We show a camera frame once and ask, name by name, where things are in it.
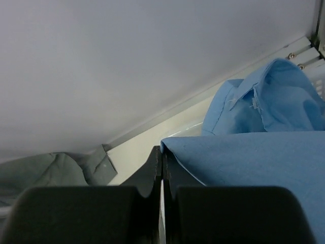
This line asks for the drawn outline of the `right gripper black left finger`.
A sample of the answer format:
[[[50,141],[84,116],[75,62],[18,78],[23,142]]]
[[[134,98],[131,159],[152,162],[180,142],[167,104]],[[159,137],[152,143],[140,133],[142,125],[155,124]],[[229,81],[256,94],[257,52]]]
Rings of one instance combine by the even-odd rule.
[[[1,243],[159,243],[160,147],[118,186],[25,191],[9,212]]]

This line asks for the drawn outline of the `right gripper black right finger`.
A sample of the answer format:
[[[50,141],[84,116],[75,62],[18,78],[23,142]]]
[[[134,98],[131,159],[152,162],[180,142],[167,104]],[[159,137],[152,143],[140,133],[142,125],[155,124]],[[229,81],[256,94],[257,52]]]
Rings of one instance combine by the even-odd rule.
[[[205,187],[162,154],[167,243],[315,243],[296,197],[281,187]]]

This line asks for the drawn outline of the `light blue shirt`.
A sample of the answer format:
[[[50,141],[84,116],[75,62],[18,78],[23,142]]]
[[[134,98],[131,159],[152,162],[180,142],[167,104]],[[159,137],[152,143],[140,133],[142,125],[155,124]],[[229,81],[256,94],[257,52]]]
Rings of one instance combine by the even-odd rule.
[[[225,81],[198,137],[161,141],[206,186],[279,186],[324,243],[324,100],[297,65],[275,59]]]

